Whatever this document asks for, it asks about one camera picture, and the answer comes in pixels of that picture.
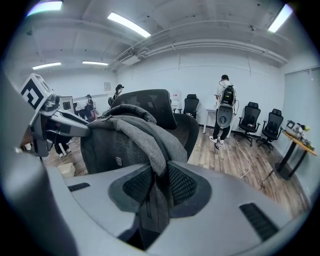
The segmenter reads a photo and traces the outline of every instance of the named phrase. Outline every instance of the wooden floor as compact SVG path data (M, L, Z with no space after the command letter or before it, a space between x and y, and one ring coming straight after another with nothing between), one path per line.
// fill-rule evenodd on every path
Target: wooden floor
M274 164L281 158L275 150L268 153L264 146L258 147L255 140L252 147L245 139L238 142L240 137L234 137L233 133L229 139L224 141L223 145L219 144L220 150L218 151L209 140L213 130L207 128L205 131L205 134L203 134L203 128L200 128L196 145L188 163L240 178L248 171L249 162L236 147L236 143L250 161L250 172L242 179L257 190L260 189L261 181L268 176ZM88 174L78 143L80 143L80 139L73 138L69 144L72 152L62 158L59 158L55 148L52 148L49 156L43 158L44 164L58 167L63 164L73 163L76 176ZM292 217L296 217L309 209L308 201L295 175L290 181L286 181L278 177L276 173L273 173L264 182L261 191L275 202L278 202Z

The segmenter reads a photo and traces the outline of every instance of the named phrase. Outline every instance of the ceiling light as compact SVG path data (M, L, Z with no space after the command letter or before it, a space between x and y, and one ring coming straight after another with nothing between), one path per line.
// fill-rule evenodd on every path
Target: ceiling light
M40 2L29 11L27 16L45 11L58 11L61 9L61 5L61 1Z
M82 64L102 65L102 66L107 66L108 65L108 63L94 62L94 61L83 61Z
M287 18L292 14L292 9L289 7L289 5L285 4L282 10L279 12L277 17L274 19L272 24L269 27L269 31L276 32L278 28L287 20Z
M124 25L129 29L132 29L133 31L137 32L138 34L140 34L141 36L143 36L145 38L150 36L150 34L147 31L145 31L144 29L142 29L138 25L134 24L130 20L127 20L126 18L121 17L118 14L115 14L114 12L111 12L111 14L108 16L108 19L112 20L114 22L118 22L121 25Z
M52 67L52 66L59 66L59 65L61 65L61 62L50 63L50 64L45 64L45 65L40 65L40 66L34 66L33 70L38 70L38 69Z

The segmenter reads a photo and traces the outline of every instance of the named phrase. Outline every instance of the black cap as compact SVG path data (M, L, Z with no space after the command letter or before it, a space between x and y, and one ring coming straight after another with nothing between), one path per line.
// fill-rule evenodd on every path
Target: black cap
M117 86L116 86L116 89L120 89L120 88L124 88L123 86L122 86L122 84L118 84Z
M221 80L229 80L229 76L224 74L224 75L221 76Z

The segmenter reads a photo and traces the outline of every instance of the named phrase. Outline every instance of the ceiling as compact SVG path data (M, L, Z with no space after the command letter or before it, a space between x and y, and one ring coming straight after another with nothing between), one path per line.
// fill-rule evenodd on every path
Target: ceiling
M63 64L55 69L92 68L84 67L86 60L107 62L117 71L124 65L117 59L128 50L143 59L189 47L232 47L284 64L296 39L293 18L277 33L268 32L281 8L278 0L64 0L59 11L26 17L5 66L22 76L54 62ZM108 20L111 12L151 36Z

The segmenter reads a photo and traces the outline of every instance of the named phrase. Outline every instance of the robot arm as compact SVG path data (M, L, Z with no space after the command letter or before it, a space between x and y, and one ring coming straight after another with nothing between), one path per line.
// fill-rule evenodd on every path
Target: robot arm
M29 125L38 157L48 156L57 135L85 137L89 134L88 122L59 108L60 97L54 94L40 75L32 73L24 82L21 94L34 109Z

